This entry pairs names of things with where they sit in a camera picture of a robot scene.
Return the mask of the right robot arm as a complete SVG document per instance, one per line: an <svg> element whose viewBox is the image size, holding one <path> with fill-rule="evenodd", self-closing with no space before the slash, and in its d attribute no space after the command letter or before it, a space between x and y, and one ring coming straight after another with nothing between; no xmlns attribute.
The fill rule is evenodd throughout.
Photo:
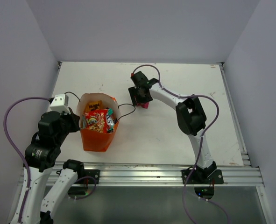
<svg viewBox="0 0 276 224"><path fill-rule="evenodd" d="M201 183L207 183L213 178L217 169L212 158L206 137L205 127L207 117L198 97L176 97L159 85L156 78L149 80L142 72L132 73L133 87L128 89L134 106L147 109L149 103L156 99L175 110L179 129L189 137L195 154L195 176Z"/></svg>

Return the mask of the red nuts snack packet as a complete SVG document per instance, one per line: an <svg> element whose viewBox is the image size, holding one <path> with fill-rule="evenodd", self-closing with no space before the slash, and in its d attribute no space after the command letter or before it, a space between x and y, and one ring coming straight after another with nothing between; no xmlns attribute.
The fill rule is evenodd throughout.
<svg viewBox="0 0 276 224"><path fill-rule="evenodd" d="M86 128L99 133L107 133L107 109L85 112Z"/></svg>

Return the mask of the orange paper bag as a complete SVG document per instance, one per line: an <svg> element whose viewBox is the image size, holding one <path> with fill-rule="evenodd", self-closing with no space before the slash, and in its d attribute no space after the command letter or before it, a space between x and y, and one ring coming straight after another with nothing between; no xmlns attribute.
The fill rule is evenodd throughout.
<svg viewBox="0 0 276 224"><path fill-rule="evenodd" d="M99 133L96 131L82 128L82 115L84 114L85 106L90 101L101 100L103 103L103 109L110 108L114 115L114 131L111 133ZM83 144L83 150L91 152L105 152L109 148L117 132L119 122L121 118L125 117L120 112L120 107L117 100L104 93L85 93L81 96L77 105L77 114L80 116L80 134Z"/></svg>

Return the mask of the pink candy packet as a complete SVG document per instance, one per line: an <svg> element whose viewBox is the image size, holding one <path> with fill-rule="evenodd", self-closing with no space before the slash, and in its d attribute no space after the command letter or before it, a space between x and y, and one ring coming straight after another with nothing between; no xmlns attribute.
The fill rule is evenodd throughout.
<svg viewBox="0 0 276 224"><path fill-rule="evenodd" d="M149 107L149 102L142 103L142 104L141 104L141 107L144 108L144 109L148 109L148 107Z"/></svg>

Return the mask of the teal Fox's candy bag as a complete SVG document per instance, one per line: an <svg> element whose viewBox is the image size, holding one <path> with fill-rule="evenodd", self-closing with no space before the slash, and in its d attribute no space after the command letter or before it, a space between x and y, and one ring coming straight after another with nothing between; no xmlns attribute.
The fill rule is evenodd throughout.
<svg viewBox="0 0 276 224"><path fill-rule="evenodd" d="M111 133L114 131L115 121L114 121L114 115L113 111L110 108L107 108L107 115L106 115L106 121L107 121L107 133ZM86 127L86 121L84 114L82 115L82 128L87 129Z"/></svg>

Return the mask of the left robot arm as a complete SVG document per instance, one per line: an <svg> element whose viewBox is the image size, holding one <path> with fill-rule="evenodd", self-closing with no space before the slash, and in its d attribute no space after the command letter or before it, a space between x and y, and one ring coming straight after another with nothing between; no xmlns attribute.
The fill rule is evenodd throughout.
<svg viewBox="0 0 276 224"><path fill-rule="evenodd" d="M25 150L24 180L21 197L11 221L13 224L51 224L59 204L73 183L85 179L84 165L69 159L48 193L46 184L52 173L60 147L69 133L79 128L80 117L73 112L46 112L38 123L38 132Z"/></svg>

